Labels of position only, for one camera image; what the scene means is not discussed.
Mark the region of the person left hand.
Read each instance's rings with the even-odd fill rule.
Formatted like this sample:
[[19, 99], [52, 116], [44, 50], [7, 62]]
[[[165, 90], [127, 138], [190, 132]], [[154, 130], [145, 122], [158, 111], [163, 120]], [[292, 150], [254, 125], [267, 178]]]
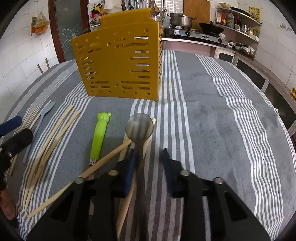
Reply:
[[8, 220], [16, 216], [16, 208], [7, 189], [1, 191], [1, 209]]

